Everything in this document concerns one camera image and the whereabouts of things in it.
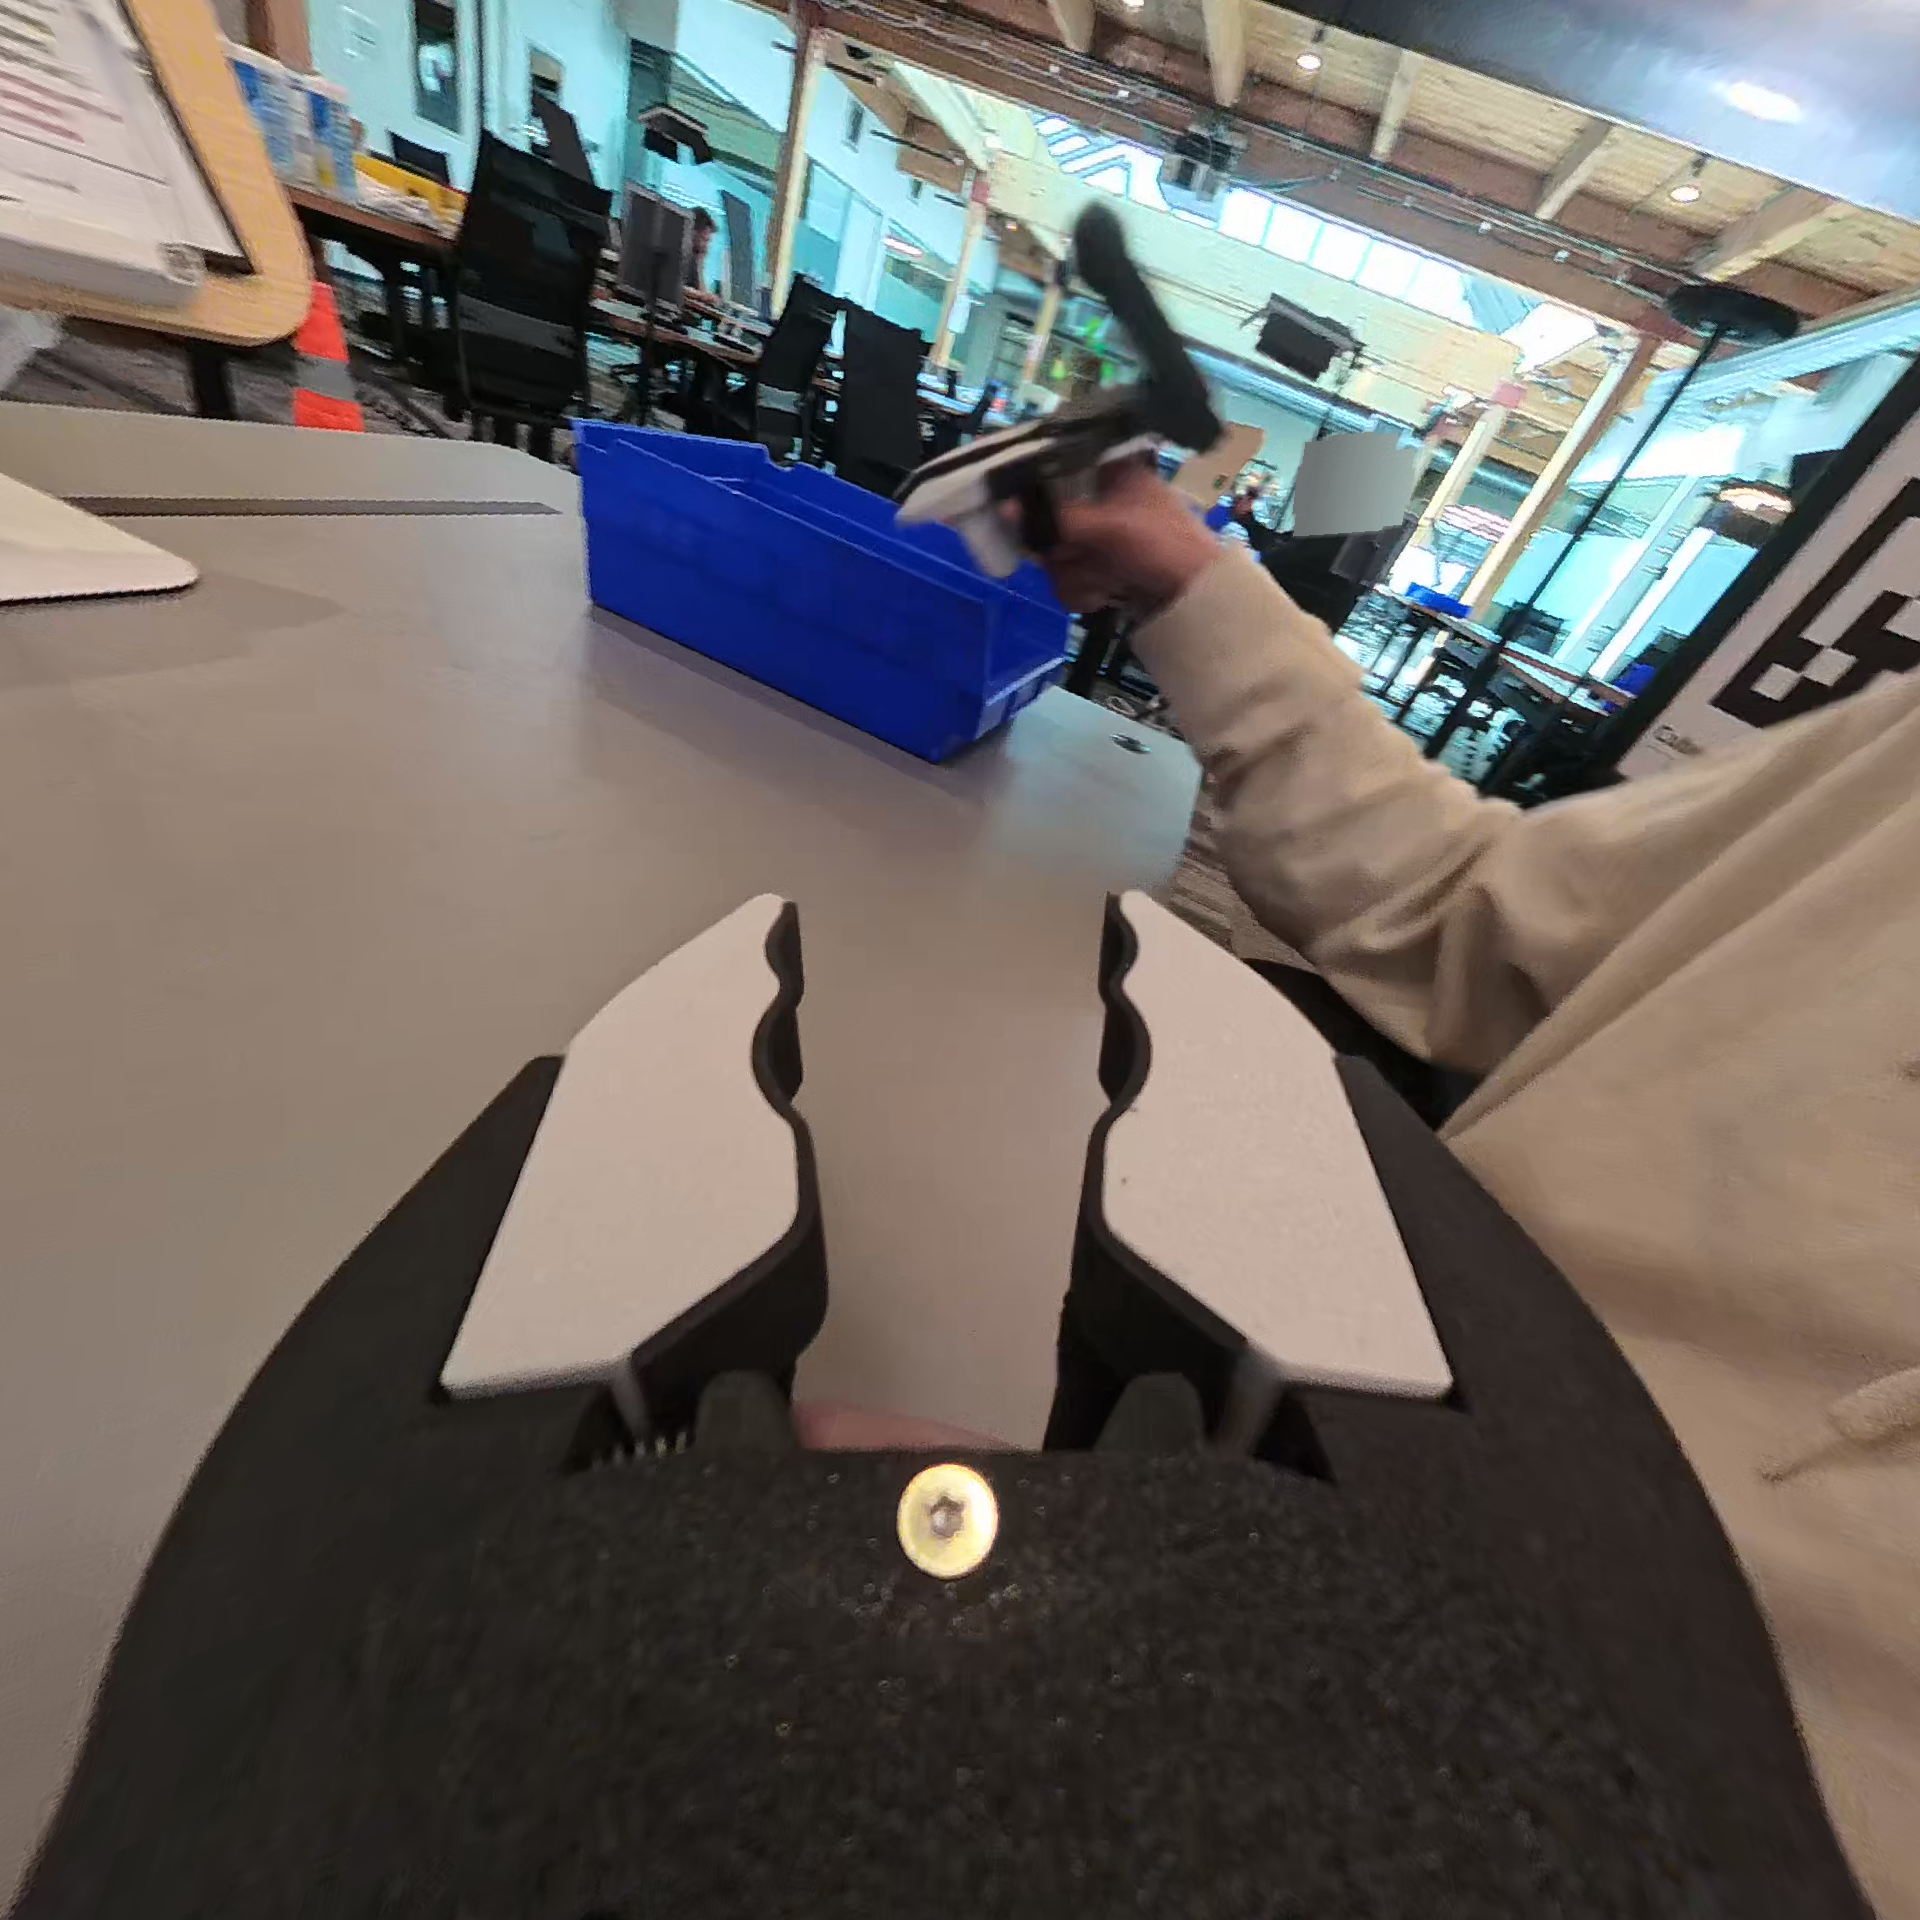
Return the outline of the black floor lamp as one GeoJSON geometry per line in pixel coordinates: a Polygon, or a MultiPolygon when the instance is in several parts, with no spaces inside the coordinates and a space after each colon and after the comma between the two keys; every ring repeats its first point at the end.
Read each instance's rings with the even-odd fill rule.
{"type": "Polygon", "coordinates": [[[1501,796],[1513,780],[1533,778],[1536,761],[1552,748],[1559,733],[1573,727],[1577,737],[1587,737],[1600,721],[1613,719],[1633,701],[1633,696],[1619,692],[1607,676],[1593,684],[1587,671],[1573,673],[1572,680],[1549,676],[1544,689],[1521,684],[1521,642],[1533,629],[1537,601],[1572,564],[1572,555],[1587,541],[1596,519],[1613,504],[1613,492],[1619,492],[1647,448],[1662,434],[1670,416],[1684,397],[1692,380],[1714,356],[1714,351],[1724,343],[1778,347],[1792,340],[1801,329],[1801,316],[1786,304],[1732,286],[1724,282],[1696,282],[1692,286],[1670,293],[1670,319],[1697,335],[1692,363],[1674,377],[1673,393],[1654,407],[1633,448],[1619,457],[1619,466],[1577,517],[1563,553],[1544,567],[1533,593],[1501,613],[1495,636],[1484,647],[1484,655],[1477,660],[1447,724],[1433,733],[1433,741],[1428,745],[1428,757],[1441,757],[1444,737],[1461,733],[1472,708],[1485,708],[1485,719],[1495,721],[1501,712],[1513,712],[1513,699],[1499,699],[1499,692],[1521,689],[1533,706],[1520,708],[1520,727],[1513,733],[1509,745],[1477,778],[1478,796],[1501,796]]]}

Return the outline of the person's right forearm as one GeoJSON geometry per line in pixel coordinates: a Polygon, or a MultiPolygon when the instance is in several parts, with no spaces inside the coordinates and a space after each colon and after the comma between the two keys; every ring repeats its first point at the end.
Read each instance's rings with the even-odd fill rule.
{"type": "Polygon", "coordinates": [[[1428,761],[1334,636],[1217,541],[1200,541],[1141,655],[1202,761],[1254,919],[1421,1061],[1490,1079],[1520,1059],[1552,1014],[1524,814],[1428,761]]]}

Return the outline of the hanging black monitor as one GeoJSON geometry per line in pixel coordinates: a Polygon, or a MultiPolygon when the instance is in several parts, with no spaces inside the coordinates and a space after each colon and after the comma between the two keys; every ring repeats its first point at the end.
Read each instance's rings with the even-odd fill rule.
{"type": "Polygon", "coordinates": [[[1250,326],[1257,356],[1306,381],[1320,381],[1334,368],[1351,374],[1362,359],[1362,340],[1351,326],[1311,313],[1281,293],[1266,296],[1250,326]]]}

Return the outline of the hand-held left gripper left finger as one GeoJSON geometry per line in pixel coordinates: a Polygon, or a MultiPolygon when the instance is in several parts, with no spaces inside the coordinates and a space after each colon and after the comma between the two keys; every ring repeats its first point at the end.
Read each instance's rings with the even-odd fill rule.
{"type": "Polygon", "coordinates": [[[446,1354],[448,1398],[584,1384],[631,1436],[668,1436],[730,1371],[793,1387],[830,1310],[800,998],[800,909],[760,895],[591,1016],[446,1354]]]}

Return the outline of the computer monitor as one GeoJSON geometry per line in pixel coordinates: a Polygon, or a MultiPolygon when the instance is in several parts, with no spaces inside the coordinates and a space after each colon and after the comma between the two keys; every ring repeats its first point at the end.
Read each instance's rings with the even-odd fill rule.
{"type": "Polygon", "coordinates": [[[681,316],[693,263],[693,214],[631,185],[622,203],[614,286],[652,316],[681,316]]]}

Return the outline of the blue plastic bin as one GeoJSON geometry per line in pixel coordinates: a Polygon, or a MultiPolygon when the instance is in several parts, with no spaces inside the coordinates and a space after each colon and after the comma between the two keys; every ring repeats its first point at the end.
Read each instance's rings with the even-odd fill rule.
{"type": "Polygon", "coordinates": [[[584,577],[612,612],[877,741],[940,763],[1065,671],[1033,564],[982,575],[945,526],[760,443],[574,423],[584,577]]]}

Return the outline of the black office chair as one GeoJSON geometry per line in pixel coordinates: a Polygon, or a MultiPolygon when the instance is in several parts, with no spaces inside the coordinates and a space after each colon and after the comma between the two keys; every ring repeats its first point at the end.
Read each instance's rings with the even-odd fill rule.
{"type": "Polygon", "coordinates": [[[587,403],[587,313],[612,236],[591,174],[480,133],[448,271],[446,397],[476,437],[553,464],[587,403]]]}
{"type": "Polygon", "coordinates": [[[847,304],[830,432],[830,466],[838,481],[893,501],[920,464],[924,352],[929,343],[910,326],[847,304]]]}
{"type": "Polygon", "coordinates": [[[822,374],[838,316],[844,302],[813,277],[796,274],[760,347],[756,368],[756,440],[776,464],[789,464],[808,450],[813,381],[822,374]]]}

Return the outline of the person's right hand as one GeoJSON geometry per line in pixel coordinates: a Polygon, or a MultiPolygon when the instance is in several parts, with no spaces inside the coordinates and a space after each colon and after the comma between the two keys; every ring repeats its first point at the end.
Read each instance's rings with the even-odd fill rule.
{"type": "Polygon", "coordinates": [[[1223,539],[1153,466],[1108,464],[1095,469],[1092,492],[1057,506],[1057,539],[1038,564],[1069,612],[1150,616],[1223,555],[1223,539]]]}

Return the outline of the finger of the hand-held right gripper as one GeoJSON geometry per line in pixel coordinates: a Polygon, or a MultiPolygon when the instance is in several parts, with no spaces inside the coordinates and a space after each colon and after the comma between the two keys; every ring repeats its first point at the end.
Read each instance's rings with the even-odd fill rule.
{"type": "Polygon", "coordinates": [[[1015,425],[918,466],[896,492],[896,519],[945,526],[982,575],[1013,577],[1060,544],[1069,501],[1155,450],[1160,437],[1138,425],[1015,425]]]}

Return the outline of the orange traffic cone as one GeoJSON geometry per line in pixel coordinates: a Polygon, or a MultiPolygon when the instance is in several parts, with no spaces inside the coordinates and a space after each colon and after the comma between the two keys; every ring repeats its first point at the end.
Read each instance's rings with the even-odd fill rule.
{"type": "Polygon", "coordinates": [[[306,432],[367,432],[367,412],[358,405],[349,377],[349,347],[341,319],[341,304],[325,277],[309,282],[309,304],[293,347],[293,389],[291,423],[306,432]]]}

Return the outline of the printed instruction sheet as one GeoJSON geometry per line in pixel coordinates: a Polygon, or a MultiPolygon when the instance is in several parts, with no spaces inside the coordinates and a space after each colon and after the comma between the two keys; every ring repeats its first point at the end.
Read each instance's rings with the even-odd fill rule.
{"type": "Polygon", "coordinates": [[[3,3],[3,277],[178,311],[251,254],[123,3],[3,3]]]}

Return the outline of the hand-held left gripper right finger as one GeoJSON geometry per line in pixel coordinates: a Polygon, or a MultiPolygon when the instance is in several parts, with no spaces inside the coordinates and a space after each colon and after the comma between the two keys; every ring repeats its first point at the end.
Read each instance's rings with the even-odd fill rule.
{"type": "Polygon", "coordinates": [[[1447,1404],[1335,1047],[1142,891],[1108,897],[1097,996],[1108,1107],[1065,1297],[1095,1371],[1183,1377],[1217,1443],[1261,1443],[1302,1390],[1447,1404]]]}

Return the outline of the stack of blue white cartons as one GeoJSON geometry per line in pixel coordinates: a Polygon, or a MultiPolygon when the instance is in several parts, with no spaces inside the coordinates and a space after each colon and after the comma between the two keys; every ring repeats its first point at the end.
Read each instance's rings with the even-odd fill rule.
{"type": "Polygon", "coordinates": [[[287,185],[357,203],[357,120],[348,87],[293,72],[233,40],[225,42],[225,57],[251,120],[264,136],[274,175],[287,185]]]}

